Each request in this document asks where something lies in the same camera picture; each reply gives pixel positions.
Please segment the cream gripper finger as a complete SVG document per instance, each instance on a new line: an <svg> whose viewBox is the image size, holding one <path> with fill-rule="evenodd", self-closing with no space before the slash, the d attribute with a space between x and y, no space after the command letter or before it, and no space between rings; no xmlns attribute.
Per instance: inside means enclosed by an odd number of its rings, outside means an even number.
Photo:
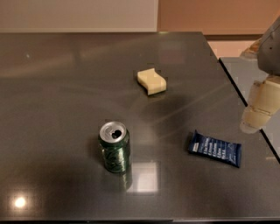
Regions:
<svg viewBox="0 0 280 224"><path fill-rule="evenodd" d="M263 81L256 80L248 95L248 106L241 117L241 131L256 133L279 109L280 76L271 74Z"/></svg>

